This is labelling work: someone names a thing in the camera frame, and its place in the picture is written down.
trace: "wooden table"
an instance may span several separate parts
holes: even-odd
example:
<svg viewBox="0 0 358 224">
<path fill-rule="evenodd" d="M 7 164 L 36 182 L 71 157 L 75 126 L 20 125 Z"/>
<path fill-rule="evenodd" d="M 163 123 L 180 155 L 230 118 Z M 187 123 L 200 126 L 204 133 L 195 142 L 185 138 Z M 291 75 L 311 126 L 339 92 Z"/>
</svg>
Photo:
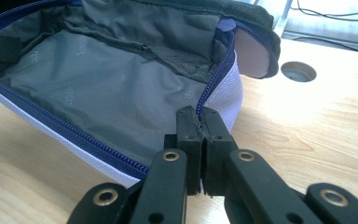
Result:
<svg viewBox="0 0 358 224">
<path fill-rule="evenodd" d="M 308 83 L 281 73 L 243 77 L 232 132 L 288 185 L 329 182 L 358 197 L 358 53 L 282 41 L 280 64 L 318 73 Z M 0 223 L 64 223 L 84 193 L 111 181 L 0 105 Z M 189 197 L 187 223 L 228 223 L 223 198 Z"/>
</svg>

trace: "cable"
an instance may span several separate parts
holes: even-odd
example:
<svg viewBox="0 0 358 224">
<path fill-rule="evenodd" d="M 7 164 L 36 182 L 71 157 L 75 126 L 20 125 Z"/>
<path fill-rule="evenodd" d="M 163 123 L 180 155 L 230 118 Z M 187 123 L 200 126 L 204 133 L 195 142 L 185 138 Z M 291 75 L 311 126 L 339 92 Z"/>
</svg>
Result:
<svg viewBox="0 0 358 224">
<path fill-rule="evenodd" d="M 334 42 L 334 41 L 330 41 L 330 40 L 326 40 L 326 39 L 322 39 L 322 38 L 317 38 L 317 37 L 301 36 L 301 37 L 294 38 L 292 40 L 297 40 L 298 41 L 298 40 L 301 40 L 301 39 L 310 39 L 310 40 L 317 40 L 317 41 L 321 41 L 321 42 L 326 42 L 326 43 L 329 43 L 329 44 L 341 46 L 342 48 L 350 49 L 350 50 L 358 52 L 358 49 L 354 49 L 354 48 L 349 47 L 349 46 L 344 45 L 344 44 L 340 44 L 340 43 L 337 43 L 337 42 Z"/>
<path fill-rule="evenodd" d="M 291 7 L 292 10 L 299 10 L 302 13 L 306 14 L 306 15 L 310 15 L 310 16 L 322 16 L 322 17 L 326 17 L 328 19 L 332 19 L 332 20 L 338 20 L 338 21 L 358 21 L 358 19 L 346 19 L 346 18 L 340 18 L 340 17 L 348 17 L 348 16 L 355 16 L 358 15 L 358 12 L 355 13 L 348 13 L 348 14 L 323 14 L 320 12 L 317 12 L 315 10 L 311 10 L 311 9 L 307 9 L 307 8 L 302 8 L 300 6 L 299 0 L 297 0 L 297 8 L 293 8 Z"/>
</svg>

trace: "bag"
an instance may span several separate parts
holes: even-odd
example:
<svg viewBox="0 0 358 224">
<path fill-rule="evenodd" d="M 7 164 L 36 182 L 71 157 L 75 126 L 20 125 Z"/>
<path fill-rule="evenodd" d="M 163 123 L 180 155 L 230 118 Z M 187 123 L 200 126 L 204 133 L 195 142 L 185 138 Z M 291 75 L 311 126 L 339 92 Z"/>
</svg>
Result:
<svg viewBox="0 0 358 224">
<path fill-rule="evenodd" d="M 0 102 L 124 186 L 147 175 L 175 114 L 231 130 L 240 73 L 272 77 L 262 7 L 203 0 L 43 0 L 0 14 Z"/>
</svg>

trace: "zipper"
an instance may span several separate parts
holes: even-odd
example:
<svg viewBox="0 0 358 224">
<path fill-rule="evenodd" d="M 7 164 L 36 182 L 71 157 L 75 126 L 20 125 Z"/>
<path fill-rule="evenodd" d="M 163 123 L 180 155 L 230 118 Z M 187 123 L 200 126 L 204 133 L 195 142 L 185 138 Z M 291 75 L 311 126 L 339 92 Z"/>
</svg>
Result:
<svg viewBox="0 0 358 224">
<path fill-rule="evenodd" d="M 229 45 L 227 48 L 227 53 L 225 55 L 225 57 L 223 58 L 222 62 L 220 62 L 220 64 L 217 66 L 216 70 L 214 71 L 211 79 L 209 80 L 208 84 L 206 85 L 204 91 L 202 92 L 202 95 L 199 99 L 199 102 L 197 103 L 197 107 L 196 107 L 196 115 L 199 118 L 199 120 L 201 119 L 202 116 L 202 107 L 203 105 L 206 103 L 206 101 L 208 100 L 209 96 L 211 96 L 214 88 L 219 84 L 217 83 L 217 79 L 220 78 L 222 75 L 222 69 L 225 66 L 225 63 L 227 61 L 228 56 L 233 53 L 234 51 L 234 34 L 232 32 L 230 32 L 230 40 L 229 40 Z"/>
<path fill-rule="evenodd" d="M 77 128 L 75 128 L 72 125 L 66 123 L 62 119 L 59 119 L 58 117 L 56 117 L 55 115 L 51 114 L 50 112 L 48 112 L 43 107 L 35 104 L 34 102 L 32 102 L 31 100 L 29 100 L 27 98 L 21 96 L 20 94 L 16 93 L 11 88 L 5 86 L 2 83 L 0 83 L 0 89 L 2 89 L 0 91 L 0 93 L 3 94 L 7 99 L 8 99 L 7 94 L 15 97 L 16 99 L 20 100 L 22 103 L 30 106 L 32 109 L 35 109 L 38 112 L 38 116 L 41 116 L 44 119 L 50 120 L 50 121 L 54 122 L 55 124 L 58 124 L 59 126 L 64 128 L 65 130 L 67 130 L 70 133 L 74 134 L 79 139 L 83 140 L 85 143 L 91 145 L 93 148 L 100 150 L 100 152 L 102 152 L 104 155 L 107 155 L 111 159 L 114 159 L 116 161 L 120 161 L 120 162 L 124 163 L 127 166 L 127 168 L 124 167 L 124 168 L 120 169 L 120 167 L 113 166 L 112 164 L 109 164 L 109 162 L 107 160 L 104 160 L 105 158 L 96 157 L 95 155 L 92 154 L 92 152 L 88 151 L 89 154 L 95 156 L 96 158 L 98 158 L 101 161 L 104 161 L 104 162 L 108 163 L 109 165 L 112 165 L 113 167 L 115 167 L 120 172 L 122 172 L 122 173 L 124 173 L 126 175 L 131 175 L 131 176 L 133 176 L 135 178 L 138 178 L 138 179 L 142 179 L 142 178 L 146 177 L 148 169 L 149 169 L 146 166 L 144 166 L 141 163 L 139 163 L 137 161 L 134 161 L 134 160 L 132 160 L 132 159 L 126 157 L 126 156 L 124 156 L 123 154 L 121 154 L 121 153 L 117 152 L 116 150 L 112 149 L 111 147 L 108 147 L 108 146 L 104 145 L 103 143 L 95 140 L 91 136 L 81 132 Z"/>
<path fill-rule="evenodd" d="M 34 7 L 34 10 L 29 11 L 29 13 L 37 11 L 38 9 L 41 9 L 43 7 L 57 7 L 66 5 L 81 6 L 81 0 L 41 0 L 22 5 L 20 7 L 12 8 L 0 14 L 0 21 L 4 22 L 4 24 L 0 24 L 0 29 L 4 28 L 7 24 L 11 24 L 13 21 L 25 16 L 20 12 L 27 13 L 27 9 L 30 9 L 32 7 Z"/>
</svg>

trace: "metal grommet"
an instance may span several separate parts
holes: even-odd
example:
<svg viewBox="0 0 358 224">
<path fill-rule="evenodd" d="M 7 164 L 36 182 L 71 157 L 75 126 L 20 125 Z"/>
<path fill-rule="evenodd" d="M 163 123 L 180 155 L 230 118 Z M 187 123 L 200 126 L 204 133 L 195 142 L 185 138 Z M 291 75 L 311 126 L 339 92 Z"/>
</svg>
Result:
<svg viewBox="0 0 358 224">
<path fill-rule="evenodd" d="M 162 158 L 164 158 L 165 161 L 177 161 L 179 159 L 179 153 L 169 151 L 164 153 L 164 155 L 162 155 Z"/>
<path fill-rule="evenodd" d="M 239 152 L 238 158 L 240 158 L 240 160 L 242 160 L 242 161 L 254 161 L 255 160 L 255 156 L 250 152 Z"/>
<path fill-rule="evenodd" d="M 345 196 L 340 194 L 339 192 L 336 192 L 335 190 L 322 189 L 321 196 L 325 201 L 335 206 L 345 207 L 349 204 L 348 199 L 345 198 Z"/>
<path fill-rule="evenodd" d="M 94 203 L 99 206 L 107 206 L 113 203 L 118 197 L 115 189 L 101 189 L 94 196 Z"/>
</svg>

